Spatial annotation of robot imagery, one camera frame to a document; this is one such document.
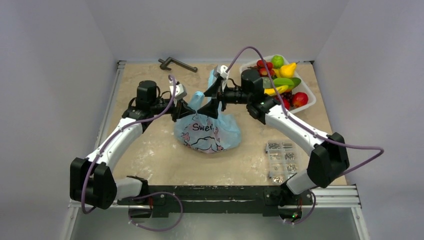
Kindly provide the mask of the light blue plastic bag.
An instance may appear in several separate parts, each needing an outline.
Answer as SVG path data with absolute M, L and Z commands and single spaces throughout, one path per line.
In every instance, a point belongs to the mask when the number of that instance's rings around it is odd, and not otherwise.
M 236 148 L 242 141 L 236 118 L 222 111 L 217 118 L 195 113 L 178 119 L 173 134 L 184 146 L 206 154 Z

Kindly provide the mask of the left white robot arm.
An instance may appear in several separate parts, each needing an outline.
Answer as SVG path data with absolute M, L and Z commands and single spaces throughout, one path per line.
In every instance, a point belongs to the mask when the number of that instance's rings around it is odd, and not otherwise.
M 105 141 L 85 158 L 70 164 L 70 198 L 81 203 L 88 214 L 94 209 L 106 210 L 114 201 L 130 198 L 138 205 L 149 199 L 148 181 L 137 176 L 115 180 L 113 170 L 130 145 L 139 138 L 152 121 L 171 115 L 173 121 L 195 113 L 184 101 L 185 86 L 169 79 L 170 98 L 160 96 L 160 88 L 152 80 L 141 81 L 136 96 Z

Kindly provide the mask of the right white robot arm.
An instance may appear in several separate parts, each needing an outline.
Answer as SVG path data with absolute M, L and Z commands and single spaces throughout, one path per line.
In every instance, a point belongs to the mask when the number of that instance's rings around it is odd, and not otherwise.
M 245 104 L 249 115 L 289 137 L 309 156 L 308 166 L 281 185 L 280 196 L 288 204 L 302 192 L 314 187 L 325 188 L 350 166 L 344 138 L 337 132 L 327 134 L 315 129 L 295 115 L 284 112 L 284 105 L 265 93 L 263 79 L 252 69 L 241 74 L 241 85 L 227 86 L 228 74 L 213 69 L 204 92 L 209 102 L 197 112 L 216 119 L 227 104 Z

